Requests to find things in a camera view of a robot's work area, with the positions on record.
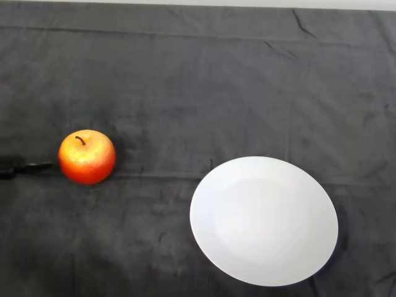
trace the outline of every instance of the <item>table surface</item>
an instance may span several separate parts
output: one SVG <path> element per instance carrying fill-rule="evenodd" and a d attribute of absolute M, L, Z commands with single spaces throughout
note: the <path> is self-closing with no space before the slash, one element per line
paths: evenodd
<path fill-rule="evenodd" d="M 0 154 L 116 146 L 105 182 L 0 182 L 2 296 L 396 296 L 396 15 L 0 3 Z M 232 158 L 286 160 L 337 210 L 328 264 L 280 288 L 203 255 L 189 206 Z"/>

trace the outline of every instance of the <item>white plate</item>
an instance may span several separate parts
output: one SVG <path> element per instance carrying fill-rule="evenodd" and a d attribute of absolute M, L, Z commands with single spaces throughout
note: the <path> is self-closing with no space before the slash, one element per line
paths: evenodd
<path fill-rule="evenodd" d="M 337 214 L 321 185 L 287 162 L 245 157 L 213 169 L 191 202 L 191 228 L 204 254 L 238 280 L 299 282 L 333 253 Z"/>

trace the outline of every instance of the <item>black handle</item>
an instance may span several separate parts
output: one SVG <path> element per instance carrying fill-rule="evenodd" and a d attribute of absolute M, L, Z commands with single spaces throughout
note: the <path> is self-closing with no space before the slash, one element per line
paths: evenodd
<path fill-rule="evenodd" d="M 0 179 L 12 179 L 16 177 L 16 172 L 13 167 L 10 168 L 0 168 Z"/>

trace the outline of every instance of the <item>black object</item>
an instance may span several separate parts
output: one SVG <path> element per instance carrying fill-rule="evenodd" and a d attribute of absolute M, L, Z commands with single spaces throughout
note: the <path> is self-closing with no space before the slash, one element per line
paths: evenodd
<path fill-rule="evenodd" d="M 12 179 L 17 174 L 32 174 L 50 169 L 53 164 L 50 161 L 30 163 L 21 157 L 0 157 L 0 179 Z"/>

